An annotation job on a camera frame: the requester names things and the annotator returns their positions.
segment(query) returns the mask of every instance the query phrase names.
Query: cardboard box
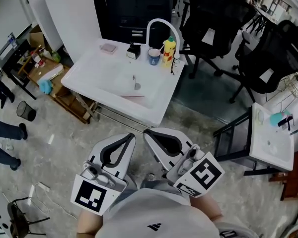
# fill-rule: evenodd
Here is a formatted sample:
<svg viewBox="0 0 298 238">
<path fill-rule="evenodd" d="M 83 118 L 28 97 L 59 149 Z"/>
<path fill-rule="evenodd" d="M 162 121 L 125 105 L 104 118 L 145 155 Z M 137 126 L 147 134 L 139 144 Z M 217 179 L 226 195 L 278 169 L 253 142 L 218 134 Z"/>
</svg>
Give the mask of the cardboard box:
<svg viewBox="0 0 298 238">
<path fill-rule="evenodd" d="M 36 25 L 29 33 L 29 43 L 32 48 L 37 48 L 41 45 L 47 51 L 52 51 L 50 45 L 48 44 L 47 40 L 45 39 L 42 30 L 39 25 Z"/>
</svg>

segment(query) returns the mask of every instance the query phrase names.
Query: black trash can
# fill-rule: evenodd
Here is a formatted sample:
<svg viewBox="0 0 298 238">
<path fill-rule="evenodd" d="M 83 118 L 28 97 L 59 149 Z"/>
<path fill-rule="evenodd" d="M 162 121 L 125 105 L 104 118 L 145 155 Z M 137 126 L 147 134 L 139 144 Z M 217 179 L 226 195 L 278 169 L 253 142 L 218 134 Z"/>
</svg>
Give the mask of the black trash can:
<svg viewBox="0 0 298 238">
<path fill-rule="evenodd" d="M 16 109 L 18 117 L 22 117 L 28 121 L 33 121 L 36 116 L 36 111 L 31 108 L 25 101 L 21 101 Z"/>
</svg>

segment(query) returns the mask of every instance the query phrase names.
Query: blue cup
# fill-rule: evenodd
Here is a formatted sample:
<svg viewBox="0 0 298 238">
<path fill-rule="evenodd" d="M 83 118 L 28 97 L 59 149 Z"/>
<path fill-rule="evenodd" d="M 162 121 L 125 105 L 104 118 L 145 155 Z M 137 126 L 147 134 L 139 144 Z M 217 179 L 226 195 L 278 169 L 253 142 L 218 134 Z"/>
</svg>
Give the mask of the blue cup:
<svg viewBox="0 0 298 238">
<path fill-rule="evenodd" d="M 158 49 L 150 49 L 148 51 L 148 58 L 149 58 L 149 63 L 151 65 L 157 65 L 160 60 L 160 50 Z"/>
</svg>

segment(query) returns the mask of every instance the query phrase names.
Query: forearm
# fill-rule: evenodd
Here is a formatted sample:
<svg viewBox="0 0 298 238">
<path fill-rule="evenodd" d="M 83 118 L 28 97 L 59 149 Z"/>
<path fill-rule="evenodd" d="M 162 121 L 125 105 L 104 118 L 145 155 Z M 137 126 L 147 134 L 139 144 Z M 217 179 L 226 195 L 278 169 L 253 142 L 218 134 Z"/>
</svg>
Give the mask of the forearm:
<svg viewBox="0 0 298 238">
<path fill-rule="evenodd" d="M 215 221 L 223 217 L 218 203 L 216 203 L 216 201 L 208 194 L 198 198 L 190 197 L 190 202 L 191 206 L 202 211 L 211 221 Z"/>
<path fill-rule="evenodd" d="M 96 233 L 103 225 L 103 217 L 82 210 L 78 218 L 77 237 L 88 238 L 95 237 Z"/>
</svg>

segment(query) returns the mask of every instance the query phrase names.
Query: white faucet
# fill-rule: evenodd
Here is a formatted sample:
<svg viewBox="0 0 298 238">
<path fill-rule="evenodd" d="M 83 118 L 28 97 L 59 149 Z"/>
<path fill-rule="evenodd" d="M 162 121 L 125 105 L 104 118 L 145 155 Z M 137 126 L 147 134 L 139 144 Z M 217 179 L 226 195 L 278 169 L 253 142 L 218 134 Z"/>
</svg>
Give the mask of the white faucet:
<svg viewBox="0 0 298 238">
<path fill-rule="evenodd" d="M 175 30 L 173 25 L 171 25 L 168 21 L 166 21 L 162 18 L 154 18 L 153 20 L 151 20 L 148 23 L 147 37 L 146 37 L 146 47 L 149 49 L 150 27 L 151 27 L 152 23 L 154 23 L 154 22 L 162 22 L 162 23 L 166 24 L 168 27 L 170 27 L 170 29 L 173 31 L 173 33 L 175 35 L 175 39 L 176 39 L 176 49 L 175 49 L 174 58 L 179 59 L 180 58 L 180 37 L 179 37 L 179 34 L 178 34 L 177 30 Z"/>
</svg>

